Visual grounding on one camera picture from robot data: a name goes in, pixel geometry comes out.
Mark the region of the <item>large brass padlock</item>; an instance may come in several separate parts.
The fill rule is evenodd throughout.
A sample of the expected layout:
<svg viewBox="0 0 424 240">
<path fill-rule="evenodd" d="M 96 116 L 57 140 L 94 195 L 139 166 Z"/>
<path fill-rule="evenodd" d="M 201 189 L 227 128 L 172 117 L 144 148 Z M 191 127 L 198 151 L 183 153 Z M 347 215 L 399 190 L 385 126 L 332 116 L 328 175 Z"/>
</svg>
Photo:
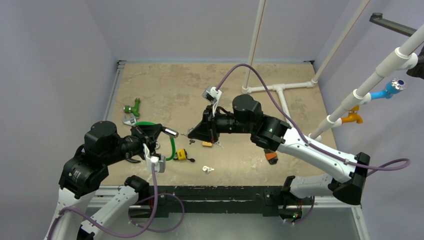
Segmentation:
<svg viewBox="0 0 424 240">
<path fill-rule="evenodd" d="M 213 146 L 213 144 L 212 144 L 211 142 L 203 141 L 203 142 L 202 142 L 202 146 L 203 146 L 203 147 L 211 148 L 211 147 Z"/>
</svg>

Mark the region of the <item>green cable lock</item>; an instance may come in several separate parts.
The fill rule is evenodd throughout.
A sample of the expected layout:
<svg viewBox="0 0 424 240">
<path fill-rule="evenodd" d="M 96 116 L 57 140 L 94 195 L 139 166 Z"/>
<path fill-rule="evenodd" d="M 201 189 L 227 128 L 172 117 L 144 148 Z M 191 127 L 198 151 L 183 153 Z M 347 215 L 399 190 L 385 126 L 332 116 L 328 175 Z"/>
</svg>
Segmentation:
<svg viewBox="0 0 424 240">
<path fill-rule="evenodd" d="M 136 126 L 152 126 L 155 125 L 155 123 L 153 122 L 149 122 L 149 121 L 139 121 L 137 123 L 135 123 Z M 171 144 L 171 150 L 172 153 L 169 157 L 166 158 L 166 161 L 171 161 L 174 159 L 175 154 L 177 153 L 177 149 L 176 149 L 176 144 L 175 144 L 175 140 L 172 137 L 169 137 L 170 140 L 170 144 Z"/>
</svg>

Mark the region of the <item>small yellow padlock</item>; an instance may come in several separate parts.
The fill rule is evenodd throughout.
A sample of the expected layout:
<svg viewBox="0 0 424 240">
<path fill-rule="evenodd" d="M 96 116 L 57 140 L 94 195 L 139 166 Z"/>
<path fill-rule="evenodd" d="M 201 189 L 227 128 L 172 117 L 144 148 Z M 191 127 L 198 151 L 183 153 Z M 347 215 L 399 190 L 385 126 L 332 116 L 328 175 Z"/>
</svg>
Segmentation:
<svg viewBox="0 0 424 240">
<path fill-rule="evenodd" d="M 194 158 L 188 157 L 188 153 L 184 148 L 181 148 L 175 152 L 173 157 L 174 161 L 189 161 L 191 163 L 195 163 L 196 160 Z"/>
</svg>

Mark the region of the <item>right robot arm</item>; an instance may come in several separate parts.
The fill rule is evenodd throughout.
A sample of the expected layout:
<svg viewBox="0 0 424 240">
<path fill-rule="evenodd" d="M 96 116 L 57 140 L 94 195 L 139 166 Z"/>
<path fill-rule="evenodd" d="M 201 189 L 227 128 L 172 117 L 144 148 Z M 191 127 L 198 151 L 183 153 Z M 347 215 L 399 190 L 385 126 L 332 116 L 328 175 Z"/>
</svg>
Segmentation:
<svg viewBox="0 0 424 240">
<path fill-rule="evenodd" d="M 349 204 L 360 205 L 370 156 L 360 152 L 344 153 L 306 137 L 289 123 L 263 113 L 261 104 L 250 95 L 236 96 L 233 111 L 207 106 L 200 123 L 188 133 L 188 138 L 216 143 L 220 134 L 249 134 L 256 146 L 296 157 L 324 171 L 323 175 L 286 178 L 280 196 L 288 204 L 312 196 L 333 196 Z"/>
</svg>

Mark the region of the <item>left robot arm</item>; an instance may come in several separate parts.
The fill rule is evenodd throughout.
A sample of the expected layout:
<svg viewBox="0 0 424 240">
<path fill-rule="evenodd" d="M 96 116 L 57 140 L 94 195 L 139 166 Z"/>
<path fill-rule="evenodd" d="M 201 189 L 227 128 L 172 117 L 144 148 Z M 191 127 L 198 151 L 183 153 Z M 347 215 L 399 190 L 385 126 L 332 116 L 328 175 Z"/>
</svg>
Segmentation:
<svg viewBox="0 0 424 240">
<path fill-rule="evenodd" d="M 46 234 L 48 240 L 98 240 L 104 234 L 128 239 L 129 233 L 110 229 L 113 221 L 130 205 L 142 205 L 149 199 L 149 184 L 138 176 L 127 178 L 123 187 L 94 215 L 86 210 L 109 175 L 108 167 L 133 156 L 146 161 L 152 173 L 161 173 L 165 157 L 156 153 L 156 142 L 167 131 L 161 124 L 135 125 L 130 135 L 122 137 L 111 121 L 93 124 L 84 143 L 64 166 L 59 179 L 58 201 Z"/>
</svg>

